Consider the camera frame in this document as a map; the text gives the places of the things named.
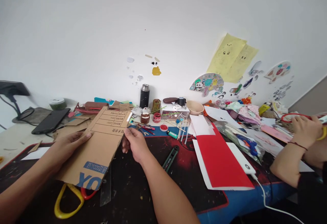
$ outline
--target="black phone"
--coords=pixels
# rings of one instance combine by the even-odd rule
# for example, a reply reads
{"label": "black phone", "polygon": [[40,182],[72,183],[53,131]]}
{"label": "black phone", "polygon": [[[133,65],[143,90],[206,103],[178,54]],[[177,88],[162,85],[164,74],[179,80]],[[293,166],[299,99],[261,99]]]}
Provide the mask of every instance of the black phone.
{"label": "black phone", "polygon": [[70,110],[70,108],[65,108],[52,111],[35,129],[33,129],[32,134],[47,134],[52,132]]}

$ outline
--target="red scissors handle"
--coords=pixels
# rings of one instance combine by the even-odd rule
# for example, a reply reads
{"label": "red scissors handle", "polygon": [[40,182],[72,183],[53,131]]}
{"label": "red scissors handle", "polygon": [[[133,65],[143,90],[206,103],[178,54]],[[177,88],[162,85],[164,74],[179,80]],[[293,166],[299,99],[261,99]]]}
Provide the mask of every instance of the red scissors handle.
{"label": "red scissors handle", "polygon": [[307,118],[309,118],[311,120],[311,117],[310,116],[307,116],[307,115],[304,115],[304,114],[300,114],[300,113],[287,113],[287,114],[284,114],[280,120],[282,120],[283,122],[285,123],[291,123],[292,121],[288,121],[288,120],[284,120],[284,117],[288,116],[288,115],[298,115],[298,116],[305,116]]}
{"label": "red scissors handle", "polygon": [[91,195],[86,194],[85,188],[81,188],[81,194],[85,200],[89,200],[91,197],[93,197],[96,194],[97,191],[93,191]]}

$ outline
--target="person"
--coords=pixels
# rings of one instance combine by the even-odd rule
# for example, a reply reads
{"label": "person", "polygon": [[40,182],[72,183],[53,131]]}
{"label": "person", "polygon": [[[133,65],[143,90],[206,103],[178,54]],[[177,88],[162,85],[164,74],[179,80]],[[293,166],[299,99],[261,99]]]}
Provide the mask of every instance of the person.
{"label": "person", "polygon": [[[57,140],[25,174],[0,194],[0,223],[13,223],[19,218],[42,185],[92,136],[91,133],[82,134],[77,132]],[[200,223],[185,194],[150,152],[143,135],[134,128],[126,128],[124,134],[123,153],[131,150],[135,161],[142,166],[158,223]]]}
{"label": "person", "polygon": [[[298,218],[304,223],[326,223],[327,206],[327,139],[316,116],[292,118],[294,137],[277,155],[270,167],[278,178],[298,190]],[[300,174],[300,160],[322,170],[322,182],[313,174]]]}

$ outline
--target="glue gun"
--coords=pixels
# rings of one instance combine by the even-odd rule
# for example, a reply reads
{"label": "glue gun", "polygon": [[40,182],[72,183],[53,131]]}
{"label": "glue gun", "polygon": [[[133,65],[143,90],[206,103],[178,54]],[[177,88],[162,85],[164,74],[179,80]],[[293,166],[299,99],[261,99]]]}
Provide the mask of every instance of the glue gun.
{"label": "glue gun", "polygon": [[255,149],[255,146],[257,145],[256,142],[251,141],[249,138],[240,135],[240,134],[235,134],[237,138],[245,142],[245,145],[249,147],[251,155],[253,156],[258,156],[258,152]]}

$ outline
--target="wristband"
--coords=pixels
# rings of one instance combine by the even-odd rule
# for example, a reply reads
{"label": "wristband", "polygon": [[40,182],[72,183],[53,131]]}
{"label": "wristband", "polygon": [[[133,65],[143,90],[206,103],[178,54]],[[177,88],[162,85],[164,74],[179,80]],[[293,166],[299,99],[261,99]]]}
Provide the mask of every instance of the wristband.
{"label": "wristband", "polygon": [[299,146],[299,147],[302,147],[302,148],[308,150],[307,148],[305,148],[304,146],[301,146],[301,145],[297,144],[296,142],[291,142],[291,141],[289,141],[289,143],[291,143],[291,144],[295,144],[295,145],[297,145],[297,146]]}

